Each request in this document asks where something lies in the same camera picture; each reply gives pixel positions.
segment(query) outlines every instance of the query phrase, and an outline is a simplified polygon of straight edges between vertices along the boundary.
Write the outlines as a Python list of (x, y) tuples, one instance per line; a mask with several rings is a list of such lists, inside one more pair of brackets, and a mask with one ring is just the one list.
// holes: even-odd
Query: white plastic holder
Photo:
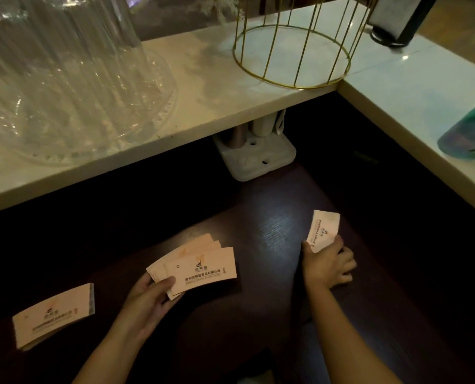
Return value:
[(296, 148), (288, 138), (275, 132), (265, 137), (257, 137), (248, 132), (245, 145), (238, 149), (228, 148), (218, 134), (213, 135), (213, 140), (230, 174), (240, 182), (287, 166), (296, 157)]

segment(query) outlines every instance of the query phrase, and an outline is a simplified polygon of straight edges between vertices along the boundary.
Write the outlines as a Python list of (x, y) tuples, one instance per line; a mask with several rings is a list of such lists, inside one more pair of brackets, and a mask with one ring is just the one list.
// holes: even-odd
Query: birdcage decoration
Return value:
[(252, 0), (239, 1), (232, 53), (248, 74), (274, 85), (318, 89), (342, 80), (377, 0), (317, 0), (251, 18)]

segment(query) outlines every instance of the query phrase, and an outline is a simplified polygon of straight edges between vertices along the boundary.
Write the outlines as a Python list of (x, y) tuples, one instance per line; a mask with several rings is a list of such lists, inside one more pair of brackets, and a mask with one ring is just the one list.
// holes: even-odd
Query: dark wood surface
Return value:
[[(313, 209), (338, 210), (321, 189), (328, 162), (307, 161), (310, 175), (300, 163), (309, 148), (297, 148), (301, 160), (239, 183), (203, 139), (0, 212), (0, 383), (70, 382), (145, 267), (206, 232), (234, 247), (238, 279), (187, 293), (129, 382), (215, 382), (264, 350), (282, 383), (328, 382), (298, 263)], [(404, 383), (475, 382), (346, 211), (340, 233), (359, 267), (335, 295), (366, 342)], [(396, 248), (393, 258), (405, 255)], [(15, 350), (11, 315), (86, 282), (95, 284), (94, 316)]]

